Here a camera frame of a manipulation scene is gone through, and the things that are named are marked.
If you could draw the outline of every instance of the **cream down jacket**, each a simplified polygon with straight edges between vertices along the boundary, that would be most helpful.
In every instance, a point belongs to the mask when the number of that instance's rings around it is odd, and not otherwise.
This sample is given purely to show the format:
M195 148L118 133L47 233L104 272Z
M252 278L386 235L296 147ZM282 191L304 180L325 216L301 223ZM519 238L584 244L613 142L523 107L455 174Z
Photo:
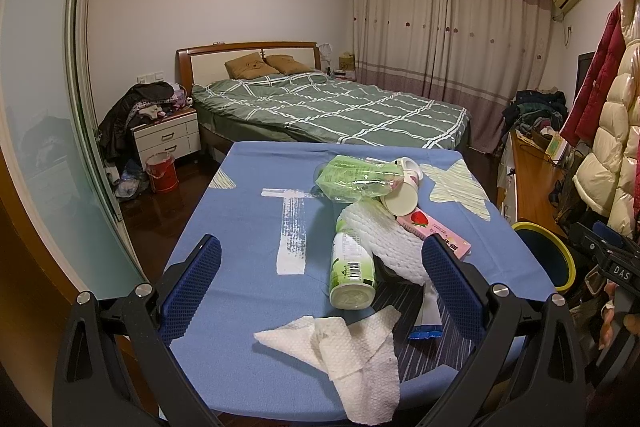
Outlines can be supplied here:
M608 225L631 235L640 133L640 0L621 0L626 52L600 114L593 151L574 176L580 197L609 217Z

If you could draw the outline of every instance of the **paper towel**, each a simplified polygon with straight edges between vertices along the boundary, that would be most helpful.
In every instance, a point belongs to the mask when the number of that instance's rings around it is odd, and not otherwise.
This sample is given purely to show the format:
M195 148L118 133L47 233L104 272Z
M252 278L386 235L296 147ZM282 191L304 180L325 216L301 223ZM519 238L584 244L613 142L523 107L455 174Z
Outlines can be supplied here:
M255 339L327 373L349 420L364 425L391 421L400 400L393 306L347 326L341 317L299 319Z

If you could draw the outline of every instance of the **nightstand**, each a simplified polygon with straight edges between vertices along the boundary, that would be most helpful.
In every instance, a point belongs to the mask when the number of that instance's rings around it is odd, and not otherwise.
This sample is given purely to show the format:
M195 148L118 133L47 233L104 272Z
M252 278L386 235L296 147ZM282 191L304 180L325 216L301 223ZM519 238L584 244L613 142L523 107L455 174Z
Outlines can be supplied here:
M181 109L158 123L139 125L131 129L140 163L159 152L170 152L175 158L200 150L198 116L193 107Z

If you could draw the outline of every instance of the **human hand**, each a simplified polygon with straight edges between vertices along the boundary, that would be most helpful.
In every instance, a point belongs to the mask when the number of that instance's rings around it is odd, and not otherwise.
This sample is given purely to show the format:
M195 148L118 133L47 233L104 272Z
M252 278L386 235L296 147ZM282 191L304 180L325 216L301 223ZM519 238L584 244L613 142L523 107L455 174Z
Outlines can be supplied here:
M614 282L608 282L604 286L604 291L606 291L609 298L613 300L613 297L616 293L616 288L618 285ZM604 324L600 328L600 340L598 341L598 349L602 350L605 347L609 347L611 341L613 340L613 327L611 323L613 322L613 316L615 314L614 308L606 308L604 313L602 314L602 319L604 320ZM629 332L633 335L640 335L640 314L635 315L627 315L623 321L625 328L629 330Z

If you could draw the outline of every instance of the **wooden floor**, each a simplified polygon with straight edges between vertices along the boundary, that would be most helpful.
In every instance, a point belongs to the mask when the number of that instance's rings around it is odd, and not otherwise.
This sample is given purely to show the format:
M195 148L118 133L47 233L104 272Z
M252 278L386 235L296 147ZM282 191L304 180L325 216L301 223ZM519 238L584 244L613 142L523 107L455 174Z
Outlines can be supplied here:
M478 179L489 199L495 203L498 160L481 152L467 149L465 162ZM120 206L129 237L148 279L154 283L162 275L164 266L195 210L218 164L209 155L190 155L176 162L180 184L167 194L151 191ZM246 418L230 414L220 415L226 427L284 427L289 423Z
M218 164L209 155L176 162L178 187L166 194L149 189L120 204L136 255L151 282L158 281L175 244L209 185Z

